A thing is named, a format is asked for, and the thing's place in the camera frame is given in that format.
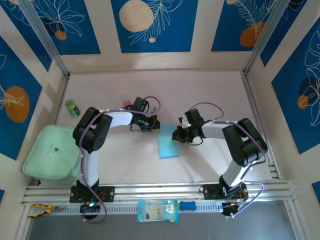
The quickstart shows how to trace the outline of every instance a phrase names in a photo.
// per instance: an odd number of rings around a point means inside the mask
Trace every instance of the green storage box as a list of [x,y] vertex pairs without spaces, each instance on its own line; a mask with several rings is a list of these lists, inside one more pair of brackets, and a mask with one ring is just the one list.
[[81,163],[73,131],[72,127],[45,126],[23,165],[23,172],[46,182],[72,184],[80,173]]

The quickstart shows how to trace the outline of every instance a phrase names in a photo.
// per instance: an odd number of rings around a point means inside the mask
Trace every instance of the logo on bag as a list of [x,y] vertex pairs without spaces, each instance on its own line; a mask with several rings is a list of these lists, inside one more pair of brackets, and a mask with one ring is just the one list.
[[52,144],[49,148],[49,151],[46,153],[47,155],[51,152],[53,154],[60,154],[61,151],[58,147],[53,147],[54,145]]

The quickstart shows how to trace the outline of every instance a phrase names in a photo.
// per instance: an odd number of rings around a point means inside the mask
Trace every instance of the snack bag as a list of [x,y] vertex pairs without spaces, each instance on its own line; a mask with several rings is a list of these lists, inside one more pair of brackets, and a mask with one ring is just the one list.
[[139,199],[138,222],[178,222],[178,201],[177,200],[150,200]]

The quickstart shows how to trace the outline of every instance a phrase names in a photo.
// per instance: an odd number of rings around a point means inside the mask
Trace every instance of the pliers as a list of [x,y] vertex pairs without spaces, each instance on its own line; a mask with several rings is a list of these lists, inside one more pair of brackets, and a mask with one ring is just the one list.
[[65,206],[53,206],[53,205],[42,205],[42,204],[33,204],[30,206],[31,209],[34,209],[34,208],[43,208],[45,209],[44,211],[38,213],[38,214],[29,214],[28,217],[29,218],[37,218],[37,217],[40,217],[44,214],[52,214],[53,211],[56,211],[56,210],[60,210],[60,209],[64,209]]

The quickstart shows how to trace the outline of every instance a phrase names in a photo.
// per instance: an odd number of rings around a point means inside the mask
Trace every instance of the green cylinder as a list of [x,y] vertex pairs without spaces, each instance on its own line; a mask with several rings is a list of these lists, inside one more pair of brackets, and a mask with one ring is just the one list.
[[73,100],[65,101],[64,105],[74,118],[77,118],[80,116],[80,110]]

